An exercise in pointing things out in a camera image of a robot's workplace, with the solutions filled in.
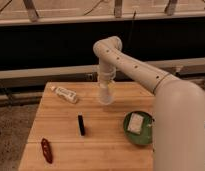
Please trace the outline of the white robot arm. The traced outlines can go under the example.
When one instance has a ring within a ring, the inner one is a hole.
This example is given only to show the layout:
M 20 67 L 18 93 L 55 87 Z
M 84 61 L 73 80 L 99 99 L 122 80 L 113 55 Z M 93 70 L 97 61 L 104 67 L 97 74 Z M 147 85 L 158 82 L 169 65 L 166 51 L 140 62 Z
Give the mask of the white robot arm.
M 121 70 L 155 95 L 153 171 L 205 171 L 205 92 L 197 84 L 122 52 L 117 36 L 93 45 L 103 91 Z

